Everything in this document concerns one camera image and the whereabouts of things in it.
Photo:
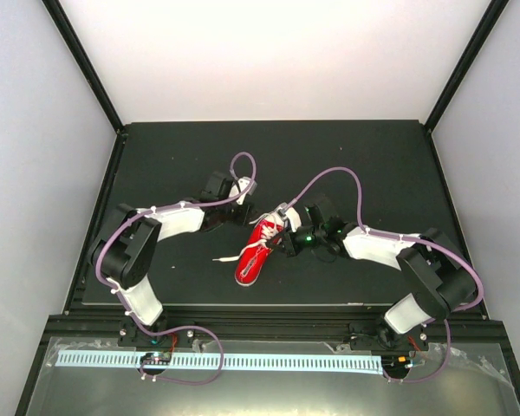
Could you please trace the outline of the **red canvas sneaker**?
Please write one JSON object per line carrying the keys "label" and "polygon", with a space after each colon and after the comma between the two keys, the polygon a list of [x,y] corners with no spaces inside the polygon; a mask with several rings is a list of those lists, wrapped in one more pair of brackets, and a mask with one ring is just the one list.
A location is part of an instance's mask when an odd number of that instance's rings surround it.
{"label": "red canvas sneaker", "polygon": [[[257,237],[258,234],[258,231],[252,231],[251,233],[251,235],[254,235],[255,237]],[[263,265],[271,252],[272,249],[268,248],[267,246],[265,248],[256,247],[255,249],[247,250],[238,260],[238,265],[235,271],[236,282],[244,287],[249,287],[254,284],[258,279]]]}

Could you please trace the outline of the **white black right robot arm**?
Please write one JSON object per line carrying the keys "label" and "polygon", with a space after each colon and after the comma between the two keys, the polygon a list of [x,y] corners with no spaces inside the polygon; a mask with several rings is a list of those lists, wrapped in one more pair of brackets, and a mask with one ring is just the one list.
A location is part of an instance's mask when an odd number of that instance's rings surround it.
{"label": "white black right robot arm", "polygon": [[273,217],[283,228],[272,229],[266,245],[286,257],[322,247],[333,257],[369,261],[402,274],[407,294],[387,310],[376,329],[384,348],[398,348],[410,330],[447,319],[479,293],[475,270],[441,231],[405,235],[345,222],[325,197],[305,209],[309,225],[302,224],[291,204],[280,204]]}

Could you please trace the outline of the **white shoelace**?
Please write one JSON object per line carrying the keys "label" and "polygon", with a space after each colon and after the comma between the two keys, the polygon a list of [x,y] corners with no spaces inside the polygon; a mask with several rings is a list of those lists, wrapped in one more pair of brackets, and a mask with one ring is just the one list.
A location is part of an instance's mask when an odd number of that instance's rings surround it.
{"label": "white shoelace", "polygon": [[255,225],[253,232],[258,231],[257,237],[252,236],[252,242],[247,243],[239,252],[238,255],[233,257],[220,257],[214,258],[213,262],[228,263],[239,260],[244,253],[249,249],[255,249],[256,247],[266,247],[266,244],[271,240],[279,231],[283,229],[284,221],[275,213],[266,213],[261,217],[253,220],[250,224]]}

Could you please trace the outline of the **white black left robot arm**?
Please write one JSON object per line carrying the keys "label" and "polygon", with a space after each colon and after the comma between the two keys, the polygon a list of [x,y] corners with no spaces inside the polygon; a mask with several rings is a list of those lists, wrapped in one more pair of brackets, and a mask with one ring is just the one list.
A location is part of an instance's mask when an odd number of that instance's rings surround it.
{"label": "white black left robot arm", "polygon": [[157,244],[170,237],[211,231],[226,222],[245,224],[252,213],[246,198],[256,189],[249,177],[215,172],[197,198],[164,207],[118,205],[88,250],[88,264],[140,325],[138,335],[150,346],[162,344],[169,326],[148,272]]}

